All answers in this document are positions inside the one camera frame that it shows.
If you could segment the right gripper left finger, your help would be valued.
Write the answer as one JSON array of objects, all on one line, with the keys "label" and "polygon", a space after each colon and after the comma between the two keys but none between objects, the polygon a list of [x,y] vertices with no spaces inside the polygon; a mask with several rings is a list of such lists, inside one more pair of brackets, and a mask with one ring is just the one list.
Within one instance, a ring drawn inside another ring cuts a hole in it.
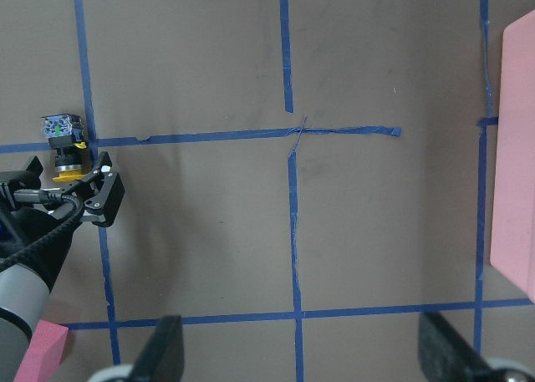
[{"label": "right gripper left finger", "polygon": [[184,340],[180,315],[160,319],[129,373],[129,381],[181,381]]}]

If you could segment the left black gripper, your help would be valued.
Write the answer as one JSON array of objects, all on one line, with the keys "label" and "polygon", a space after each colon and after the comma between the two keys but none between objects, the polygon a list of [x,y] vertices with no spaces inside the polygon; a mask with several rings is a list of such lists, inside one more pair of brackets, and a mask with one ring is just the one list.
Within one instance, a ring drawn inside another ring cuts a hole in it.
[{"label": "left black gripper", "polygon": [[94,167],[79,180],[66,181],[62,187],[40,189],[43,165],[37,156],[28,158],[22,171],[1,173],[1,202],[9,211],[23,206],[42,205],[51,210],[70,204],[83,208],[79,222],[111,227],[125,195],[120,174],[113,169],[107,151],[99,154]]}]

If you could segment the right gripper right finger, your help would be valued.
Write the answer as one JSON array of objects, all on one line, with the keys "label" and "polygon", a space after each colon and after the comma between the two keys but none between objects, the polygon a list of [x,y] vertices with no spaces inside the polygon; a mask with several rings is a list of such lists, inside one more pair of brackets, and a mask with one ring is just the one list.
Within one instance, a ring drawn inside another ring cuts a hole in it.
[{"label": "right gripper right finger", "polygon": [[427,381],[489,381],[492,369],[439,312],[420,314],[418,361]]}]

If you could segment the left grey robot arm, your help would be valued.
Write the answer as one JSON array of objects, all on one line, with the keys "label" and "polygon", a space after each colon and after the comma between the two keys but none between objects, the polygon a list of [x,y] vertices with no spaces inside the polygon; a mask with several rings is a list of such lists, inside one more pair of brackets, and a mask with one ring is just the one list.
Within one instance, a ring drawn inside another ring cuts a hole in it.
[{"label": "left grey robot arm", "polygon": [[13,381],[84,222],[110,227],[125,188],[108,152],[90,172],[43,189],[34,156],[1,174],[1,379]]}]

